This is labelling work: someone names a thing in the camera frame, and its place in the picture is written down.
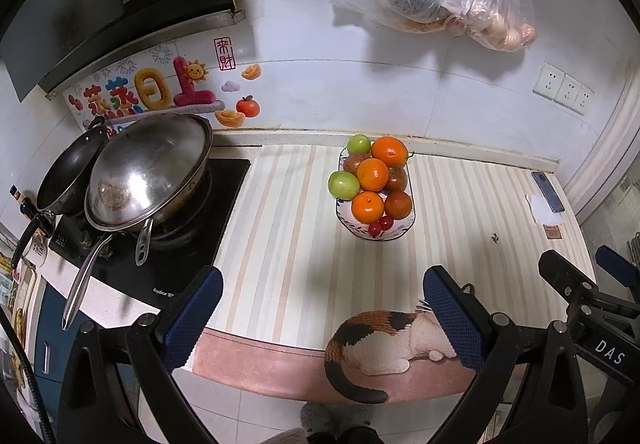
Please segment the striped tablecloth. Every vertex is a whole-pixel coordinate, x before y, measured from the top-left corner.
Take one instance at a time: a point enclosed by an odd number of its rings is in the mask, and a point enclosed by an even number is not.
[[[335,216],[326,182],[340,151],[262,148],[215,261],[225,292],[207,327],[321,350],[355,313],[412,311],[422,297],[424,271],[436,264],[458,284],[475,284],[489,312],[546,327],[566,318],[566,304],[539,277],[540,254],[555,249],[593,278],[580,228],[553,175],[567,208],[562,240],[547,240],[532,220],[526,195],[540,191],[530,170],[415,155],[408,163],[413,228],[399,240],[371,242],[356,238]]]

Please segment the black pants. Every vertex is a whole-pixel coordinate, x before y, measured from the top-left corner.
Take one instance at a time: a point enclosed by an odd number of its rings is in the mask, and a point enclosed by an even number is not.
[[[315,433],[306,438],[309,444],[385,444],[376,430],[365,426],[358,426],[345,431],[336,441],[329,433]]]

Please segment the shoe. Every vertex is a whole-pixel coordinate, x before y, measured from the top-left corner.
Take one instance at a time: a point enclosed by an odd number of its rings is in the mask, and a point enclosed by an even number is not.
[[[338,419],[337,435],[340,436],[351,428],[370,427],[373,407],[369,404],[343,404],[337,408],[337,413],[334,415]]]
[[[336,436],[331,414],[323,404],[308,402],[300,410],[300,423],[307,435],[329,433]]]

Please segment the tile floor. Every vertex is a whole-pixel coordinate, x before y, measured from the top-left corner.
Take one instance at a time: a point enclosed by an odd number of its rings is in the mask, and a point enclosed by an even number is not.
[[[217,384],[185,370],[174,379],[220,444],[258,444],[300,426],[303,402],[265,397]],[[374,407],[372,426],[385,444],[425,444],[457,403],[459,395]],[[140,395],[140,421],[149,437],[166,440]]]

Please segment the fruit bowl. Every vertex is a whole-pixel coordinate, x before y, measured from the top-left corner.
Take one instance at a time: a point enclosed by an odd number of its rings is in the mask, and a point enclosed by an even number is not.
[[[340,152],[340,163],[338,164],[338,170],[343,170],[344,160],[349,156],[347,149],[345,148]],[[415,203],[414,203],[414,194],[411,190],[411,175],[409,174],[408,165],[404,166],[404,170],[406,171],[407,176],[407,187],[404,190],[411,197],[412,209],[411,213],[402,220],[396,220],[391,228],[387,231],[382,231],[378,236],[373,237],[369,234],[368,226],[366,224],[361,224],[357,221],[353,214],[351,213],[351,201],[348,200],[335,200],[335,215],[340,220],[340,223],[344,225],[351,233],[355,234],[358,238],[362,238],[364,240],[372,240],[374,242],[388,242],[389,240],[397,240],[401,236],[403,236],[409,229],[411,229],[412,225],[415,222]],[[379,193],[382,198],[386,198],[386,194],[383,192]]]

